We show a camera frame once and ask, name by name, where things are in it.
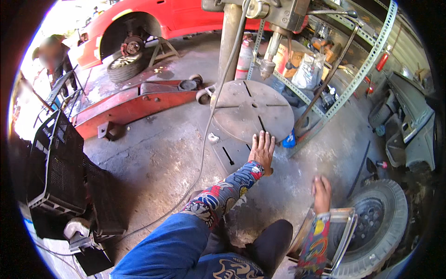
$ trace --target knee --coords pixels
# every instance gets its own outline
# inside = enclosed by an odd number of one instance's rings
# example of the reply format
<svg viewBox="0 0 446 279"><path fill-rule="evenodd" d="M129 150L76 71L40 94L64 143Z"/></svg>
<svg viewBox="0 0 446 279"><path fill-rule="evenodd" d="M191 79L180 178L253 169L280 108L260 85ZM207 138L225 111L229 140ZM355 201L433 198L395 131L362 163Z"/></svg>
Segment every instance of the knee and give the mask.
<svg viewBox="0 0 446 279"><path fill-rule="evenodd" d="M284 236L291 241L293 237L293 225L285 219L280 219L274 222L274 224L283 231Z"/></svg>

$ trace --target wheel well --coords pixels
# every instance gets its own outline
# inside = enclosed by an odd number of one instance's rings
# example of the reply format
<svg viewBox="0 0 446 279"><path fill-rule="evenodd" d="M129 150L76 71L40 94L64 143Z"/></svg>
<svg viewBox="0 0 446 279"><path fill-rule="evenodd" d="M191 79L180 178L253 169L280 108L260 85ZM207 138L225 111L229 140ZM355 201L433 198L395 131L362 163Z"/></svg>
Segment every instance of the wheel well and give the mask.
<svg viewBox="0 0 446 279"><path fill-rule="evenodd" d="M120 49L128 32L135 32L138 27L142 27L147 33L155 37L161 37L161 26L158 20L146 12L131 12L123 15L105 30L100 45L101 60Z"/></svg>

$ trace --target gas cylinder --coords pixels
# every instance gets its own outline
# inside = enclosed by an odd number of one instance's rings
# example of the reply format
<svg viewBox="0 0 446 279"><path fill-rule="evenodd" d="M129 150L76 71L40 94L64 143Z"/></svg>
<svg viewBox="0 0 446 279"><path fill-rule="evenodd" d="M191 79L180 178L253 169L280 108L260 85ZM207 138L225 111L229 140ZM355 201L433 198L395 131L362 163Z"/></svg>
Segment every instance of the gas cylinder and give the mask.
<svg viewBox="0 0 446 279"><path fill-rule="evenodd" d="M237 69L235 71L235 79L246 79L248 77L249 66L251 65L252 48L249 46L248 39L243 40L240 48L239 60L237 62Z"/></svg>

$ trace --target red floor jack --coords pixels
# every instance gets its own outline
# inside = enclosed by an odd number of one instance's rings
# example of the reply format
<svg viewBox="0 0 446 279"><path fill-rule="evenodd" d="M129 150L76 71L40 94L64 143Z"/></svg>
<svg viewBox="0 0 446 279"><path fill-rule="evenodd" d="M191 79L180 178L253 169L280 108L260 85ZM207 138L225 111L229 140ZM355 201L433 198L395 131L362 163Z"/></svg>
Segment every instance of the red floor jack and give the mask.
<svg viewBox="0 0 446 279"><path fill-rule="evenodd" d="M86 108L73 116L71 122L84 139L98 135L113 141L115 136L110 130L117 125L192 102L202 83L200 75L186 80L143 82Z"/></svg>

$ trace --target electrical cable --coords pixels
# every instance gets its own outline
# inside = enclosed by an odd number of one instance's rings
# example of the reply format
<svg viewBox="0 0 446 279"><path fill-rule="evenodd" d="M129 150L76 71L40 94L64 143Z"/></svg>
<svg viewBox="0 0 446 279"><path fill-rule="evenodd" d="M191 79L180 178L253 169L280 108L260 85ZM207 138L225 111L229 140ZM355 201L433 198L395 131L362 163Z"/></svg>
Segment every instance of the electrical cable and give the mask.
<svg viewBox="0 0 446 279"><path fill-rule="evenodd" d="M241 35L243 34L243 26L246 20L246 12L248 11L248 7L249 7L250 1L246 1L245 5L243 6L243 11L242 11L242 17L240 19L240 23L239 23L239 27L237 29L237 35L235 37L235 41L234 41L234 46L232 47L232 51L231 51L231 55L229 56L228 62L226 63L226 67L224 69L224 72L222 74L222 76L220 77L220 81L218 82L218 88L217 90L214 92L215 94L215 103L214 106L211 106L211 116L209 116L209 120L207 121L207 125L206 125L206 129L204 134L207 135L207 132L209 131L209 127L211 125L212 122L212 117L214 116L214 112L215 112L215 108L217 106L217 102L219 100L220 97L220 93L221 90L223 88L223 84L224 84L224 80L226 78L227 72L229 71L229 67L231 66L231 62L234 59L234 55L235 52L237 51L237 46L238 43L240 41ZM198 177L197 179L194 181L194 183L192 183L192 185L187 189L186 193L184 194L184 196L181 198L181 200L172 208L170 209L167 213L165 213L163 216L159 217L158 219L156 219L155 221L151 222L148 225L145 225L144 227L137 229L127 235L125 235L124 237L122 237L119 241L117 241L116 243L114 243L113 245L118 244L119 242L123 241L124 239L128 238L131 235L136 234L137 232L140 232L150 226L152 226L153 224L157 223L158 221L162 220L163 218L165 218L166 216L168 216L170 213L172 213L178 206L180 206L183 202L183 200L187 197L188 193L192 190L192 188L197 184L197 182L199 181L201 174L203 172L203 164L204 164L204 150L206 148L206 136L204 136L204 140L203 140L203 146L202 146L202 150L201 150L201 163L200 163L200 171L198 173Z"/></svg>
<svg viewBox="0 0 446 279"><path fill-rule="evenodd" d="M73 259L73 265L74 265L74 267L76 268L77 272L78 272L79 274L81 274L81 272L79 271L78 266L77 266L77 264L76 264L76 261L74 260L74 255L71 255L71 258Z"/></svg>
<svg viewBox="0 0 446 279"><path fill-rule="evenodd" d="M79 276L80 279L83 279L82 276L80 275L80 273L79 273L79 272L78 272L72 265L70 265L66 260L64 260L64 259L62 259L61 257L59 257L59 256L57 256L57 255L54 255L54 254L53 254L53 256L55 256L55 257L58 258L59 260L61 260L61 261L63 261L64 263L66 263L69 267L71 267L71 268L76 272L76 274Z"/></svg>
<svg viewBox="0 0 446 279"><path fill-rule="evenodd" d="M37 247L39 247L39 248L41 248L41 249L43 249L43 250L45 250L47 252L50 252L52 254L55 254L55 255L59 255L59 256L72 256L73 255L73 254L61 254L61 253L57 253L57 252L51 251L50 249L46 248L45 246L40 245L39 243L37 243L35 241L34 241L34 244L36 244Z"/></svg>
<svg viewBox="0 0 446 279"><path fill-rule="evenodd" d="M58 258L59 260L61 260L61 261L63 261L64 263L66 263L69 267L71 267L71 269L73 269L73 270L76 272L76 274L79 276L80 279L83 279L82 276L81 276L81 274L78 272L77 268L74 268L74 267L73 267L72 265L70 265L66 260L64 260L64 259L62 259L61 257L59 257L59 256L72 256L72 257L74 257L73 254L61 254L61 253L53 252L53 251L51 251L50 249L46 248L45 246L40 245L39 243L37 243L37 242L35 242L35 241L34 241L34 244L35 244L37 247L41 248L42 250L47 251L48 253L52 254L53 256L55 256L56 258Z"/></svg>

